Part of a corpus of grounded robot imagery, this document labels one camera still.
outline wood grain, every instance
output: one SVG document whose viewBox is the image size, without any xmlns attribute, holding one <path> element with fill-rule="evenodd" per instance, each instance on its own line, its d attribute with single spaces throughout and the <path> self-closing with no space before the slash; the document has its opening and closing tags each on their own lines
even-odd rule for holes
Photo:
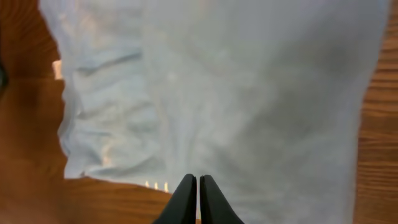
<svg viewBox="0 0 398 224">
<path fill-rule="evenodd" d="M 57 129 L 57 48 L 36 0 L 0 0 L 0 224 L 151 223 L 169 195 L 92 179 L 64 180 Z M 398 223 L 398 1 L 363 106 L 355 224 Z"/>
<path fill-rule="evenodd" d="M 355 224 L 398 223 L 398 1 L 364 100 L 355 212 Z"/>
</svg>

